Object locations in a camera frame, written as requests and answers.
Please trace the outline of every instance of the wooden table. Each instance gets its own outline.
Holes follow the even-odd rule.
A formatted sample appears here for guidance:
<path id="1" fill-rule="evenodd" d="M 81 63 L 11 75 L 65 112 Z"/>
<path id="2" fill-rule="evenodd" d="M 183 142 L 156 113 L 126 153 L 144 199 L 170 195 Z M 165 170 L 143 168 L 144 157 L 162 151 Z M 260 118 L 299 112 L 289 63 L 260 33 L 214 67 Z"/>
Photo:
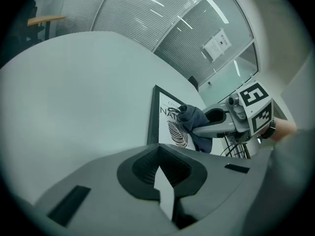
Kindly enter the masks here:
<path id="1" fill-rule="evenodd" d="M 45 40 L 49 39 L 49 29 L 50 29 L 50 22 L 55 20 L 64 19 L 65 16 L 43 16 L 38 18 L 30 18 L 28 21 L 28 26 L 37 25 L 40 23 L 46 23 L 45 26 Z"/>

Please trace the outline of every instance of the ceiling light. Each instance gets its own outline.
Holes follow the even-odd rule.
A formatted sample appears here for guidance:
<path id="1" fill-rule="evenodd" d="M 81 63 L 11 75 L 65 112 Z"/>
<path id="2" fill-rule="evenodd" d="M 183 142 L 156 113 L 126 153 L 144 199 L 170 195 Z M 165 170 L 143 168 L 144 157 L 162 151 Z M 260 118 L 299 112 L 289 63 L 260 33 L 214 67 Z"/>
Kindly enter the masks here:
<path id="1" fill-rule="evenodd" d="M 180 16 L 178 16 L 178 18 L 180 18 L 190 29 L 192 29 L 192 27 L 184 19 L 182 19 Z"/>
<path id="2" fill-rule="evenodd" d="M 238 65 L 237 65 L 236 61 L 234 61 L 234 65 L 235 65 L 235 68 L 236 68 L 237 75 L 241 76 L 240 75 L 240 70 L 238 69 Z"/>
<path id="3" fill-rule="evenodd" d="M 151 9 L 150 9 L 150 11 L 152 11 L 153 13 L 159 15 L 160 17 L 163 17 L 161 14 L 158 14 L 158 13 L 157 13 L 156 11 L 154 11 L 154 10 L 151 10 Z"/>
<path id="4" fill-rule="evenodd" d="M 158 2 L 158 1 L 156 1 L 156 0 L 150 0 L 150 1 L 155 2 L 155 3 L 157 3 L 158 5 L 161 5 L 161 6 L 164 7 L 164 4 L 161 4 L 160 2 Z"/>
<path id="5" fill-rule="evenodd" d="M 135 21 L 137 21 L 137 22 L 139 22 L 139 23 L 141 23 L 141 24 L 144 25 L 144 23 L 143 23 L 140 19 L 138 19 L 138 18 L 135 18 Z"/>
<path id="6" fill-rule="evenodd" d="M 225 24 L 228 24 L 228 20 L 223 14 L 223 12 L 220 10 L 220 8 L 217 6 L 217 4 L 213 0 L 207 0 L 207 2 L 213 7 L 213 9 L 218 13 L 218 15 L 222 18 L 223 22 Z"/>

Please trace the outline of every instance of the black chair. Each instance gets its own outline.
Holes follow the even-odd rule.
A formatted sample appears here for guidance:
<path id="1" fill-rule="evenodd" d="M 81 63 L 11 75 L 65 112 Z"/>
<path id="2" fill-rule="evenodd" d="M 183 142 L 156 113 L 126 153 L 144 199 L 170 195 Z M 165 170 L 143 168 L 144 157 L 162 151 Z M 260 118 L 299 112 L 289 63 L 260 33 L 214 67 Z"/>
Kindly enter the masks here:
<path id="1" fill-rule="evenodd" d="M 38 33 L 43 26 L 29 26 L 29 18 L 36 16 L 35 0 L 28 0 L 13 20 L 4 40 L 0 53 L 0 68 L 25 49 L 37 44 Z"/>
<path id="2" fill-rule="evenodd" d="M 196 88 L 197 92 L 199 92 L 199 84 L 198 84 L 198 81 L 193 77 L 191 76 L 188 81 L 190 83 L 192 83 L 192 85 Z"/>

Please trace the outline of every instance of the cable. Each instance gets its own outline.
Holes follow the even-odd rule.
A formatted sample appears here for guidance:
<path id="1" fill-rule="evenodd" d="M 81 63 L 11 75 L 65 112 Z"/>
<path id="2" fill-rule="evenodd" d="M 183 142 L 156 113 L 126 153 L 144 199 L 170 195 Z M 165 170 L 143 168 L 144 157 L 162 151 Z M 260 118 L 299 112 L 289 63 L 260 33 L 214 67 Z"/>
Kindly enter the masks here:
<path id="1" fill-rule="evenodd" d="M 235 145 L 230 151 L 229 151 L 229 153 L 228 154 L 226 154 L 225 156 L 229 156 L 230 154 L 231 154 L 231 152 L 236 148 L 238 146 L 238 144 L 237 145 Z"/>

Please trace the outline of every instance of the black slot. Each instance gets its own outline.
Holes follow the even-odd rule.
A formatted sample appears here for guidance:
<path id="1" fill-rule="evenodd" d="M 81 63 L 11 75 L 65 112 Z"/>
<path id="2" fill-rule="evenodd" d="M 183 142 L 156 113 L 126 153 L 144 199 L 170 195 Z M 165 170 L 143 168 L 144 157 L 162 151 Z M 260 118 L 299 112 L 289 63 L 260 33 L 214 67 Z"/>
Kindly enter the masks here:
<path id="1" fill-rule="evenodd" d="M 197 220 L 193 216 L 185 213 L 181 200 L 179 198 L 175 198 L 174 200 L 172 221 L 179 229 L 185 228 L 197 222 Z"/>
<path id="2" fill-rule="evenodd" d="M 233 171 L 238 171 L 238 172 L 241 172 L 241 173 L 245 173 L 245 174 L 250 170 L 247 167 L 242 167 L 242 166 L 238 166 L 238 165 L 230 164 L 230 163 L 225 165 L 225 168 L 233 170 Z"/>
<path id="3" fill-rule="evenodd" d="M 155 149 L 138 159 L 133 164 L 132 170 L 138 179 L 153 186 L 159 166 L 173 188 L 191 173 L 188 163 L 162 148 Z"/>
<path id="4" fill-rule="evenodd" d="M 84 186 L 75 186 L 47 216 L 61 226 L 66 227 L 90 190 L 90 188 Z"/>

